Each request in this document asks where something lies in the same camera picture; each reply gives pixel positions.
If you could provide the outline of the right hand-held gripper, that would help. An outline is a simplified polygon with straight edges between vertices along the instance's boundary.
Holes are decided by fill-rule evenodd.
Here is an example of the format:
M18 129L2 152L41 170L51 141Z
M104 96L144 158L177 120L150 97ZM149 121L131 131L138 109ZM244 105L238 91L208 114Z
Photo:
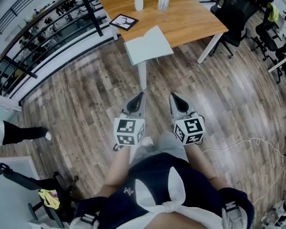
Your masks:
M183 145L201 145L205 134L205 118L195 112L192 100L178 93L170 93L169 105L172 119L176 120L173 130L176 137Z

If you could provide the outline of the black office chair with cloth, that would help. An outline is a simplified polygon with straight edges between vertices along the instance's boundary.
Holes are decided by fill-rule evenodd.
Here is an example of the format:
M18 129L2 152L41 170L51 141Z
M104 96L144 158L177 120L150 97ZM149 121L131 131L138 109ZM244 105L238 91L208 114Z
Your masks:
M256 44L256 47L251 49L252 52L260 48L263 54L263 61L266 61L267 58L269 58L272 62L275 62L275 60L273 60L271 56L266 55L267 51L276 52L278 49L273 37L268 34L268 31L272 29L274 25L274 22L269 20L271 12L273 12L273 8L271 6L268 6L265 11L263 22L257 25L255 28L257 36L255 36L254 38L251 37L250 39L252 39Z

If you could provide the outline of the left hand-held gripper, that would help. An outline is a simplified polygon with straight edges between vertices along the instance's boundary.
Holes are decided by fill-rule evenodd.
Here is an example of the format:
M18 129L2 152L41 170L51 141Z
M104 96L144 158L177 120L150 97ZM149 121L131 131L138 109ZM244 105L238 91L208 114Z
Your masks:
M121 114L114 119L113 135L116 144L113 151L124 146L138 146L144 133L146 113L146 95L143 92L132 95L122 102Z

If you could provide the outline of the clear acrylic card stand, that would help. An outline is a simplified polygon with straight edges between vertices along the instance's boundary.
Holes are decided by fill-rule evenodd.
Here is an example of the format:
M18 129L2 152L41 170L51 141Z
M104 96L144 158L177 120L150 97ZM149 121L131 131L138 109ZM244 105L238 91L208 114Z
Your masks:
M168 9L169 0L158 0L157 9L166 11Z

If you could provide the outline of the large black office chair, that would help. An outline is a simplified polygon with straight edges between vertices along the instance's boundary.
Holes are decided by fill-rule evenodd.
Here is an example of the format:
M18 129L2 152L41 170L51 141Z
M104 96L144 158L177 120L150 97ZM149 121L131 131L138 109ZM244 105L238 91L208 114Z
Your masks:
M220 43L229 51L229 58L232 58L233 53L227 46L228 44L238 47L240 42L247 36L242 31L245 29L245 24L251 16L257 12L255 0L224 0L221 7L212 6L213 13L228 29L223 33L210 53L213 56Z

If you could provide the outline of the person's navy top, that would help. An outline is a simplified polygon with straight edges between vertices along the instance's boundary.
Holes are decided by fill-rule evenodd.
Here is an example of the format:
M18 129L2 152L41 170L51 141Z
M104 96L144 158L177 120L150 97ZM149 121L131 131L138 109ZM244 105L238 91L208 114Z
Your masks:
M108 198L94 197L80 202L74 220L85 219L89 227L97 229L117 229L122 224L145 215L148 211L136 202L135 181L142 181L156 205L161 205L170 200L168 176L171 167L176 169L184 183L184 206L215 213L223 219L225 229L250 229L255 213L245 192L231 187L216 190L188 162L167 153L154 155L134 165L126 182ZM134 193L130 196L125 194L125 187L130 187Z

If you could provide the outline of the pale grey-green book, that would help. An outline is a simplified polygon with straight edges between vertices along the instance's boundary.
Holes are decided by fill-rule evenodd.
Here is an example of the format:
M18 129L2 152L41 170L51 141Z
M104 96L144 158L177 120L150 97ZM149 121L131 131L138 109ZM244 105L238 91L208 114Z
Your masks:
M144 36L125 42L124 46L133 66L174 53L158 25L147 31Z

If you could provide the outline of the black metal railing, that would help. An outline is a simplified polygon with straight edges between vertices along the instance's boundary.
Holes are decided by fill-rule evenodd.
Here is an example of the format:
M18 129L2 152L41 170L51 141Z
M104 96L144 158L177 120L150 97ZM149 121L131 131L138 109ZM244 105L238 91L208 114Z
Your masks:
M116 37L101 0L50 2L0 55L0 96L21 103L62 67Z

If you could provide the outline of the person's white bow collar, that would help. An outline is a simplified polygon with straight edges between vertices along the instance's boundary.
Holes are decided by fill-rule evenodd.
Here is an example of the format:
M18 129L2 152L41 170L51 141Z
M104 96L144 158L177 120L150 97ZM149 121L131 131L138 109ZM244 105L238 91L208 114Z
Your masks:
M171 212L177 212L197 221L207 229L225 229L223 219L215 213L202 208L183 205L186 199L184 183L174 167L171 167L169 171L168 192L170 200L161 205L156 205L147 186L137 179L135 181L136 202L148 213L122 224L117 229L134 229L135 227L144 229L157 215Z

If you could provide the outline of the white desk panel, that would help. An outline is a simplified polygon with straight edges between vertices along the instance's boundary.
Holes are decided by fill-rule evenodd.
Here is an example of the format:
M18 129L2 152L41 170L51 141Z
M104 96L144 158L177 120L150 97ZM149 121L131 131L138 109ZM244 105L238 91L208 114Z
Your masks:
M27 177L39 179L30 156L1 157L0 163ZM37 191L30 191L0 175L0 229L32 229L28 204L38 202Z

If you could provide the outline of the yellow item on chair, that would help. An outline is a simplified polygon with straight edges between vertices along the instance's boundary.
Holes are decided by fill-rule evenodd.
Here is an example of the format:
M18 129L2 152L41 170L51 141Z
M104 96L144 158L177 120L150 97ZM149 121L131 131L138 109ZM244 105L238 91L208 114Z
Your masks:
M57 191L54 190L46 190L46 189L40 189L38 192L41 200L44 202L44 205L57 210L60 206L60 201L58 198Z

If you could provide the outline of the white table leg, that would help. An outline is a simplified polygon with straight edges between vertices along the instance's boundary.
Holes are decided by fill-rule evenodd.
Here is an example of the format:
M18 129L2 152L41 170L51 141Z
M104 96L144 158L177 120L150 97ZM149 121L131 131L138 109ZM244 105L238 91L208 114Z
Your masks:
M137 64L141 89L144 91L147 88L146 81L146 61Z
M208 54L210 53L210 51L215 47L215 45L217 44L217 42L219 42L220 38L222 37L223 33L220 34L216 34L212 37L212 39L210 40L210 42L208 43L207 47L205 48L205 50L203 51L203 53L200 55L200 57L198 58L197 62L198 64L201 64L205 58L208 56Z

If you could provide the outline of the yellow-green cloth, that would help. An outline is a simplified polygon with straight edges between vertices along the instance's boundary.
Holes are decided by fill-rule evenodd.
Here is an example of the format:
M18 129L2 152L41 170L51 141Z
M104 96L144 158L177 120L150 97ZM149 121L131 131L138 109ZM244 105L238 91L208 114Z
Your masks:
M270 2L267 4L266 8L270 9L268 20L270 22L277 21L279 19L279 9L276 7L276 5Z

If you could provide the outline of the frosted glass door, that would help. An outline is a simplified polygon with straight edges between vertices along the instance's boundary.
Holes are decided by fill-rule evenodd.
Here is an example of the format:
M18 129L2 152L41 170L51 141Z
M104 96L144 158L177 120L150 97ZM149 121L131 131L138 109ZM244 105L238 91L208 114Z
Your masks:
M11 122L21 113L21 107L17 101L0 95L0 120Z

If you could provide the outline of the person's grey trousers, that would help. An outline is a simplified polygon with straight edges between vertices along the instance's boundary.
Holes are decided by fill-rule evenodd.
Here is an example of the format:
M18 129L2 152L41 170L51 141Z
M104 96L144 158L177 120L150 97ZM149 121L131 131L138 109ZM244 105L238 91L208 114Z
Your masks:
M130 167L133 167L140 161L152 157L154 155L167 153L176 158L183 159L188 162L184 145L172 132L163 132L154 146L138 147L134 153L134 156L130 162Z

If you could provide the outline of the person's right forearm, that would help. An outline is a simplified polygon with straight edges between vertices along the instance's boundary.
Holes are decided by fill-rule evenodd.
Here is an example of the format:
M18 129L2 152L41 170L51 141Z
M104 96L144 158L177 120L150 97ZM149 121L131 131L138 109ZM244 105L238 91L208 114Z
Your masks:
M185 146L184 149L191 168L201 172L216 190L230 187L217 175L216 170L199 147L196 147L195 145L188 145Z

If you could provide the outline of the white desk edge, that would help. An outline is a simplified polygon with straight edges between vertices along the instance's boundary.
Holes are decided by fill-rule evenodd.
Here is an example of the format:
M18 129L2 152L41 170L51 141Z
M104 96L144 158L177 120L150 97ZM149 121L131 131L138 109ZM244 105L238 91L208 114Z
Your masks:
M284 58L282 61L280 61L279 63L277 63L276 65L274 65L273 67L271 67L268 72L271 73L272 71L274 71L275 69L281 67L284 63L286 63L286 58Z

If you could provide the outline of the person's left forearm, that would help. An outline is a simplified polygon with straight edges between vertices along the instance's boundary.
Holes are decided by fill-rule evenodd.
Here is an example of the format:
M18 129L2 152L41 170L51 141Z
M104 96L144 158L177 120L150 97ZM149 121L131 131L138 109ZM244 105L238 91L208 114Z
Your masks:
M108 198L120 189L128 177L130 153L131 148L129 146L123 147L116 152L115 157L109 166L108 172L105 175L103 186L100 191L94 195L95 197Z

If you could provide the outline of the black framed deer picture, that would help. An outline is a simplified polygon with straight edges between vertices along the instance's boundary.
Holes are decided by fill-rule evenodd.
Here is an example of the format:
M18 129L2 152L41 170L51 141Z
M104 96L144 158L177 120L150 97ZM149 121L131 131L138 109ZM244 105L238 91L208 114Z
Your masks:
M109 24L119 29L129 31L137 22L138 20L135 18L119 14Z

